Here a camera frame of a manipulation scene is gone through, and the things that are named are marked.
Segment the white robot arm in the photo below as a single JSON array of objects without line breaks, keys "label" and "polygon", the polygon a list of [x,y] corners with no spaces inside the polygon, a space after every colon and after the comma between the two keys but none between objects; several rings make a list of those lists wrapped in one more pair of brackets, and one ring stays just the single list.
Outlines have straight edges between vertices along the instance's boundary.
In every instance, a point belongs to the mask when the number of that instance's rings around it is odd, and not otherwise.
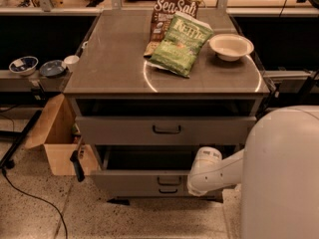
[{"label": "white robot arm", "polygon": [[277,109],[228,158],[197,152],[188,192],[241,185],[241,239],[319,239],[319,107]]}]

